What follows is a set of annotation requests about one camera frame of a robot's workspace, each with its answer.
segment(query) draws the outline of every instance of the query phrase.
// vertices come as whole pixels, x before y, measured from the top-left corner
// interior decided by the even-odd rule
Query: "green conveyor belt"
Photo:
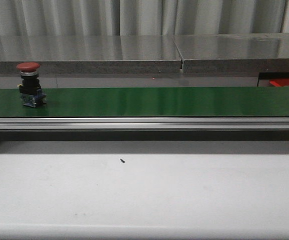
[[[0,89],[0,117],[289,117],[289,87],[44,89],[48,103],[21,105]]]

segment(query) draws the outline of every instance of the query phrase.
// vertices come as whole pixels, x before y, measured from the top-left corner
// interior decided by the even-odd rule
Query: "red mushroom button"
[[[32,73],[35,72],[40,67],[40,64],[37,62],[23,62],[16,66],[21,72]]]

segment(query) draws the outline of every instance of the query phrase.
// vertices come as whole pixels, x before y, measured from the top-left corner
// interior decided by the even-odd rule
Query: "conveyor belt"
[[[46,89],[48,104],[22,106],[0,89],[0,131],[289,130],[289,87]]]

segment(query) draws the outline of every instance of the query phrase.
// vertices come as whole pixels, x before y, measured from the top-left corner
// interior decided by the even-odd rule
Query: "curtain fold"
[[[285,0],[0,0],[0,36],[277,33]]]

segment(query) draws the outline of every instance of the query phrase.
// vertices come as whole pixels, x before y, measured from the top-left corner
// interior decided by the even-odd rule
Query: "red object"
[[[270,84],[276,87],[289,86],[289,78],[278,78],[270,80]]]
[[[40,67],[40,64],[37,62],[23,62],[16,66],[21,72],[32,73],[35,72]]]

